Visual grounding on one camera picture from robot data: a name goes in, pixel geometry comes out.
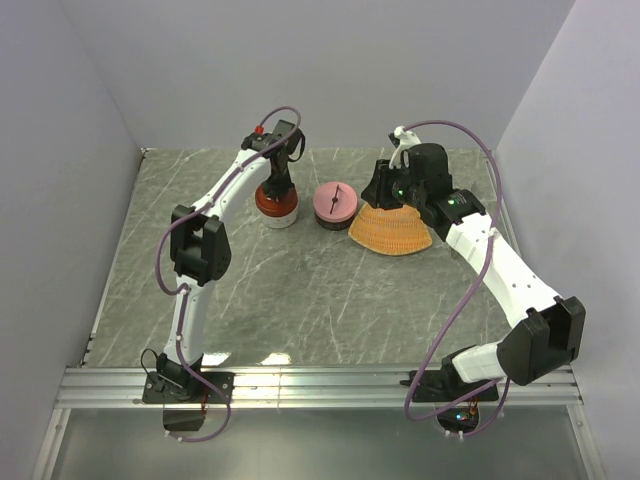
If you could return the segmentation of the brown round lid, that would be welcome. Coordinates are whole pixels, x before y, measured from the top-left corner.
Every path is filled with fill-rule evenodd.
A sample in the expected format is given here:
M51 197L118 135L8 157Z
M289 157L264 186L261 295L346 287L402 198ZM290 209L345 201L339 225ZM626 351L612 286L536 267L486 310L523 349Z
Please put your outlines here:
M255 191L255 204L258 210L270 218L282 218L292 214L298 207L298 195L295 187L283 198L268 198L265 189L259 186Z

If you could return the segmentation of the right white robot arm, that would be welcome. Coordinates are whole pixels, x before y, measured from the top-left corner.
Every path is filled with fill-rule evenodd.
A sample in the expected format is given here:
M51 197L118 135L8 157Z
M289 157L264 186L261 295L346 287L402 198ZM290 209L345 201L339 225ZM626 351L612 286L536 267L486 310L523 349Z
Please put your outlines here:
M371 207L415 208L420 220L467 261L510 325L500 341L446 356L439 370L413 377L438 401L465 398L494 379L525 386L576 360L586 309L543 282L495 230L493 216L469 190L453 185L445 149L434 143L401 153L399 165L379 159L361 197Z

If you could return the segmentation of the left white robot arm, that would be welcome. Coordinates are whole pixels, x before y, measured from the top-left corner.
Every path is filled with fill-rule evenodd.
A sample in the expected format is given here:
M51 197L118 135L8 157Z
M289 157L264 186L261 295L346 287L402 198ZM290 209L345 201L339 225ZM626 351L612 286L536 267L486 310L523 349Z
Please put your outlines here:
M175 297L176 306L169 339L147 375L144 403L205 402L213 388L219 389L221 402L229 401L232 375L201 371L208 305L232 260L228 229L248 199L269 228L284 229L297 220L299 200L289 165L301 158L305 142L300 128L286 120L270 132L257 126L203 197L174 208L159 246L169 250L176 274L175 288L160 288Z

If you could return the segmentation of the pink round lid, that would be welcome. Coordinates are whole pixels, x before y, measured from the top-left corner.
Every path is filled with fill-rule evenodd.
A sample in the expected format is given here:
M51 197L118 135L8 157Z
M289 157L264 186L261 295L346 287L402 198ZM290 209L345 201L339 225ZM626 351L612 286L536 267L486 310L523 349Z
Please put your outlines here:
M320 185L312 199L314 213L326 220L344 220L358 209L355 190L344 182L327 182Z

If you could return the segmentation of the pink-white steel lunch container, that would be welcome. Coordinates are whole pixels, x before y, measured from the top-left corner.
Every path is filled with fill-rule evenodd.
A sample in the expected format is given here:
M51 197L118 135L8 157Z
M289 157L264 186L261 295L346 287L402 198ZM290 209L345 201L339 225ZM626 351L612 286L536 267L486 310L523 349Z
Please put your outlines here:
M292 183L262 182L255 191L254 199L262 222L269 228L287 228L298 217L298 194Z

